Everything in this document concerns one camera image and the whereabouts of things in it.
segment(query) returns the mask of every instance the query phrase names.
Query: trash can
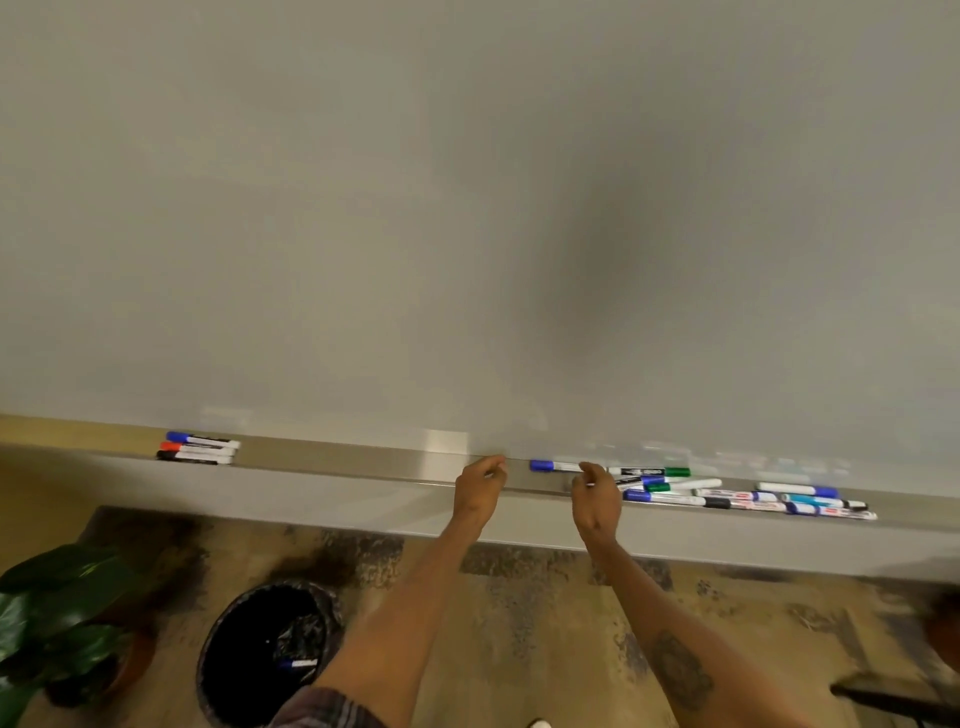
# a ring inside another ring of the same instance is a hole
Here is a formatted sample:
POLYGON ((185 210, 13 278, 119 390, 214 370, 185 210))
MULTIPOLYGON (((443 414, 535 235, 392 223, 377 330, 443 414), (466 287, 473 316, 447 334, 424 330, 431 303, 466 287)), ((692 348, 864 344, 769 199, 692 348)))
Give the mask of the trash can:
POLYGON ((259 728, 309 685, 343 641, 334 593, 300 579, 244 592, 219 616, 197 664, 197 696, 217 728, 259 728))

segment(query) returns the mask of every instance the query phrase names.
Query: whiteboard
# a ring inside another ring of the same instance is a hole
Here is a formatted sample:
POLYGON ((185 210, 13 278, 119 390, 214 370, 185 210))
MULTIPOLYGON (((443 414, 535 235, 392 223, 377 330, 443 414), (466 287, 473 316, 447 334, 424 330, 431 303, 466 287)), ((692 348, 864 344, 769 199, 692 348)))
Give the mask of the whiteboard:
POLYGON ((944 0, 0 10, 0 410, 956 494, 944 0))

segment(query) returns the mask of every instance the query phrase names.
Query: plaid shirt sleeve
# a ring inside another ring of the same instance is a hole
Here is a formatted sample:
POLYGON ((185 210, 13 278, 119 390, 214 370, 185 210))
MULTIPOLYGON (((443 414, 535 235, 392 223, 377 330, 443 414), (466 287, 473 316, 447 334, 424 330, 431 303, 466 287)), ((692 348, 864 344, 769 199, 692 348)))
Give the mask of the plaid shirt sleeve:
POLYGON ((330 688, 301 688, 270 728, 386 728, 373 713, 330 688))

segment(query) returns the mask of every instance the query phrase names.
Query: marker cap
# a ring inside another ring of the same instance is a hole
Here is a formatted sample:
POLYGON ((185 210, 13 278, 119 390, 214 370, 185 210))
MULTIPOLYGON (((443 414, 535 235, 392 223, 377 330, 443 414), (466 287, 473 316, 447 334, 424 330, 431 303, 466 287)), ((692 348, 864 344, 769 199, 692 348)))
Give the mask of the marker cap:
POLYGON ((725 510, 729 510, 731 508, 729 498, 704 496, 704 500, 706 501, 706 503, 704 503, 705 508, 723 508, 725 510))

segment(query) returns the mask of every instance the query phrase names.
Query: red marker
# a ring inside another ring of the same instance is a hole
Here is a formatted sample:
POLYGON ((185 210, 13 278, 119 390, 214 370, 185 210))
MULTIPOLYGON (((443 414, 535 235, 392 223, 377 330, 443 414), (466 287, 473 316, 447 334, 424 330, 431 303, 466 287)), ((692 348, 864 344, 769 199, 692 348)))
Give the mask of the red marker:
POLYGON ((160 449, 168 452, 182 452, 192 455, 224 455, 233 457, 236 454, 234 448, 217 448, 213 445, 182 445, 181 443, 160 443, 160 449))

